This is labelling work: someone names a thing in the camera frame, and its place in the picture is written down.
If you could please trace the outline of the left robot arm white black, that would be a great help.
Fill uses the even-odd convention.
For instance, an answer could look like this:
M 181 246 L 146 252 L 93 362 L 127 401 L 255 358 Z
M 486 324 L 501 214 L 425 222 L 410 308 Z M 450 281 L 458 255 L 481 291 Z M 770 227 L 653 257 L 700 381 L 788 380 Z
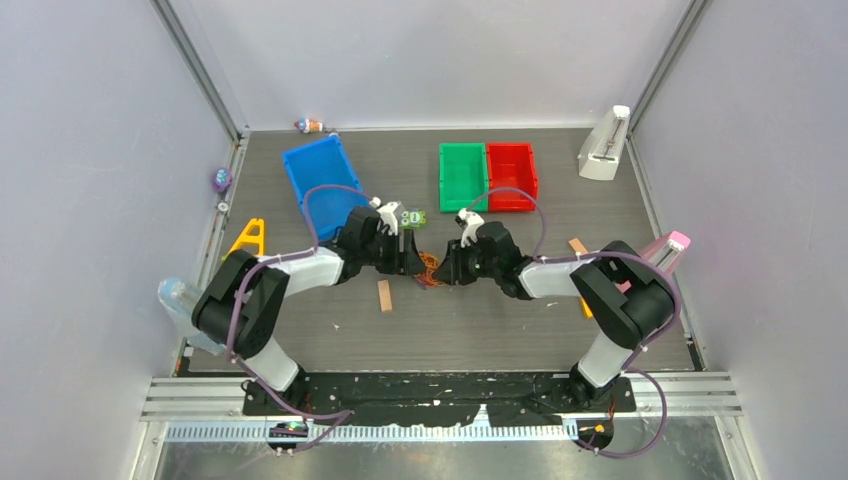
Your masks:
M 412 230 L 357 206 L 334 236 L 314 249 L 277 256 L 242 249 L 228 254 L 194 306 L 191 323 L 270 386 L 273 406 L 293 414 L 305 405 L 307 389 L 296 380 L 301 366 L 274 338 L 283 302 L 306 290 L 342 284 L 364 267 L 406 277 L 426 271 Z

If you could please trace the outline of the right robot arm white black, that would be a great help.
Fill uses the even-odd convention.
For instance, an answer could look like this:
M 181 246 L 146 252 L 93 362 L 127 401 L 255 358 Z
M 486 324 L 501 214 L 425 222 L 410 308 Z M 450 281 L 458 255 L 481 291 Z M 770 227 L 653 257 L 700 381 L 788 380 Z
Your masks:
M 567 387 L 574 403 L 589 411 L 610 398 L 612 384 L 638 350 L 680 310 L 679 293 L 667 275 L 623 241 L 582 257 L 532 257 L 500 222 L 485 222 L 469 238 L 449 241 L 433 277 L 448 285 L 491 279 L 519 300 L 583 299 L 599 332 L 571 368 Z

